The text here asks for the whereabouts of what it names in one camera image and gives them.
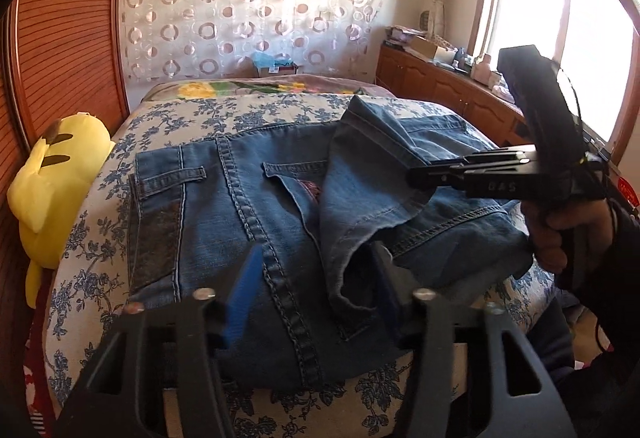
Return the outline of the person's right hand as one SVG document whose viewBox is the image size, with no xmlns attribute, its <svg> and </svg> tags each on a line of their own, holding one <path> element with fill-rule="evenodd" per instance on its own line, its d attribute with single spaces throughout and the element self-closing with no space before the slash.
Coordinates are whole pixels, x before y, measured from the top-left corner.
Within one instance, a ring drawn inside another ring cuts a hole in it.
<svg viewBox="0 0 640 438">
<path fill-rule="evenodd" d="M 538 265 L 549 273 L 593 270 L 612 245 L 617 217 L 608 201 L 572 201 L 551 210 L 525 201 L 521 205 Z"/>
</svg>

